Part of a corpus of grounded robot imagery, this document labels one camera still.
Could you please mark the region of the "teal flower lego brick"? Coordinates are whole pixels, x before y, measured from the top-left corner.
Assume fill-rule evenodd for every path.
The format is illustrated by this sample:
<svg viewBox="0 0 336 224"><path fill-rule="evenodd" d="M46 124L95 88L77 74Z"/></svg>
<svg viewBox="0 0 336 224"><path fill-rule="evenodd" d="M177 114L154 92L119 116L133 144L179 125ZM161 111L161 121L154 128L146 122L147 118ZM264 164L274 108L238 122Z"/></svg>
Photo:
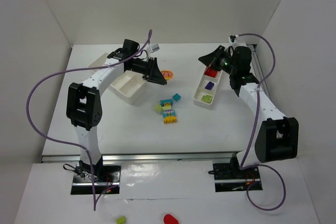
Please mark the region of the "teal flower lego brick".
<svg viewBox="0 0 336 224"><path fill-rule="evenodd" d="M170 117L170 116L176 116L176 112L173 109L170 110L164 110L162 113L163 118Z"/></svg>

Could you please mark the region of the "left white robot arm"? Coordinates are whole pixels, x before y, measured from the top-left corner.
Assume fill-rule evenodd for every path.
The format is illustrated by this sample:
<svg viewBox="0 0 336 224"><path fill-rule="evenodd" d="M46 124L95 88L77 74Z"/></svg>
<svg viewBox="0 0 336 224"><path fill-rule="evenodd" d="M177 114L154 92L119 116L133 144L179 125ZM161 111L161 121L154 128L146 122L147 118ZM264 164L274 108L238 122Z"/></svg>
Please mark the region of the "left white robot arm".
<svg viewBox="0 0 336 224"><path fill-rule="evenodd" d="M156 57L140 59L140 44L126 39L123 46L107 54L102 68L90 78L73 82L68 88L66 116L77 133L80 151L79 166L93 176L101 177L104 172L103 158L99 150L97 126L102 119L101 96L108 86L126 71L142 75L142 79L160 85L166 85L158 67Z"/></svg>

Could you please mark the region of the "teal and green lego stack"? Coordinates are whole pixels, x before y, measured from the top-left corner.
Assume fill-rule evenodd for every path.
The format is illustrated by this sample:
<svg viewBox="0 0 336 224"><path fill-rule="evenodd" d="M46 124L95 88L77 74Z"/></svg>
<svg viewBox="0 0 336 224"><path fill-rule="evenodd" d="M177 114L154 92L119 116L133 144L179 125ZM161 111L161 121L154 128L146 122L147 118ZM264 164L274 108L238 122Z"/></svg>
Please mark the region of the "teal and green lego stack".
<svg viewBox="0 0 336 224"><path fill-rule="evenodd" d="M165 99L160 101L161 112L163 113L166 110L171 110L174 103L173 99Z"/></svg>

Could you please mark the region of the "purple lego piece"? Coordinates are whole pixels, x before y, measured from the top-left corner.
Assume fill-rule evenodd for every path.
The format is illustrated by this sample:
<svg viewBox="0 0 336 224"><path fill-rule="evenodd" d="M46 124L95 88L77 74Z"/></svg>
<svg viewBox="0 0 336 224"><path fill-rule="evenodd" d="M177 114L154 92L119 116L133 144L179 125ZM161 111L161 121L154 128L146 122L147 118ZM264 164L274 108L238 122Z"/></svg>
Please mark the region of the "purple lego piece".
<svg viewBox="0 0 336 224"><path fill-rule="evenodd" d="M205 86L205 89L206 90L212 90L214 85L215 85L215 83L209 81L208 84Z"/></svg>

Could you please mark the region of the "light green rounded lego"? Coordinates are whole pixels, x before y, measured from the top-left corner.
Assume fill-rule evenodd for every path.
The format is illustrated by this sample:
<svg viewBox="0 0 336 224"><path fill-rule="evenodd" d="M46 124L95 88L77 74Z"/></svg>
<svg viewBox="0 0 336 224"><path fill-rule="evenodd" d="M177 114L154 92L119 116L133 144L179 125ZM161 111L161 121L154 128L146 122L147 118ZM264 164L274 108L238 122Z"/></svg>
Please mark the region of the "light green rounded lego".
<svg viewBox="0 0 336 224"><path fill-rule="evenodd" d="M156 105L154 106L154 110L155 110L155 112L158 113L158 114L162 114L162 113L163 113L163 109L162 109L162 106L161 106L160 104L156 104Z"/></svg>

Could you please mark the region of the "teal square lego brick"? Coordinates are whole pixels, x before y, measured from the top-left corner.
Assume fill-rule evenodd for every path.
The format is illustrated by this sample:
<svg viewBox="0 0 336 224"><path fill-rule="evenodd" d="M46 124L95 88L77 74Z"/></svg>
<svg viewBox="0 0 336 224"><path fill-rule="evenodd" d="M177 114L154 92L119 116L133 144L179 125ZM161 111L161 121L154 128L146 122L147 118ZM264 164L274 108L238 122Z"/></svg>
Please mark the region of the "teal square lego brick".
<svg viewBox="0 0 336 224"><path fill-rule="evenodd" d="M175 95L173 95L173 100L175 102L178 102L180 99L181 99L181 96L178 93L176 93Z"/></svg>

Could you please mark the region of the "orange sun round lego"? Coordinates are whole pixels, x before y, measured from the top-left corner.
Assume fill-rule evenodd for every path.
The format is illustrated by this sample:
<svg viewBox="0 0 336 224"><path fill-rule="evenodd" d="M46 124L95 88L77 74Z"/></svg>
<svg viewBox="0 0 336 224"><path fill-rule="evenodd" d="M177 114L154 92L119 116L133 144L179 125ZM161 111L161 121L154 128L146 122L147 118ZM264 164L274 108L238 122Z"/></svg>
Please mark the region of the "orange sun round lego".
<svg viewBox="0 0 336 224"><path fill-rule="evenodd" d="M161 74L166 81L169 81L174 78L174 73L170 70L162 70Z"/></svg>

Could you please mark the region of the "light green lego brick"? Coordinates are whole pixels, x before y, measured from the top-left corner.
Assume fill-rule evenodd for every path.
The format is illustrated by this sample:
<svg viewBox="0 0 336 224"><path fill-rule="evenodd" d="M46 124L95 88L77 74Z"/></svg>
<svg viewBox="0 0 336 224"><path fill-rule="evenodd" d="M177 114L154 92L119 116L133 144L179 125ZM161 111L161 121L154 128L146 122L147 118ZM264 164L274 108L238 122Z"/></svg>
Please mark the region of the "light green lego brick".
<svg viewBox="0 0 336 224"><path fill-rule="evenodd" d="M211 103L211 102L212 102L212 99L213 99L213 97L212 97L211 95L206 95L206 96L205 96L205 101L206 101L207 103Z"/></svg>

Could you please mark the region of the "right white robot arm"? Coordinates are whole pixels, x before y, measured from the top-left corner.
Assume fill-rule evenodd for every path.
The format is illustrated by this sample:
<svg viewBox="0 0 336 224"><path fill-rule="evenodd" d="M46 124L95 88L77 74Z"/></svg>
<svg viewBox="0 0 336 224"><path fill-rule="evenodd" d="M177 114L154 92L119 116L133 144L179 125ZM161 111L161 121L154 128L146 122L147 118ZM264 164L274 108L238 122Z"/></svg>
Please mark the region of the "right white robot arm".
<svg viewBox="0 0 336 224"><path fill-rule="evenodd" d="M293 159L298 152L297 119L287 117L267 97L261 82L251 72L251 60L252 52L246 46L219 46L199 57L206 67L229 75L230 87L255 114L246 150L233 154L230 159L234 175L260 164Z"/></svg>

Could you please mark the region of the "red lego brick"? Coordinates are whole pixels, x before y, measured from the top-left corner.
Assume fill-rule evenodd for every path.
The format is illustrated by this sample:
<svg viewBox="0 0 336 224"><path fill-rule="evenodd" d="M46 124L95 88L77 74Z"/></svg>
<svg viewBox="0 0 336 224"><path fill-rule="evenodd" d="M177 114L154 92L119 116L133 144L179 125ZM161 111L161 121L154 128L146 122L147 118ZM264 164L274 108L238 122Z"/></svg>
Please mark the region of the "red lego brick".
<svg viewBox="0 0 336 224"><path fill-rule="evenodd" d="M206 71L204 72L204 75L215 78L217 76L217 71L213 70L211 68L206 69Z"/></svg>

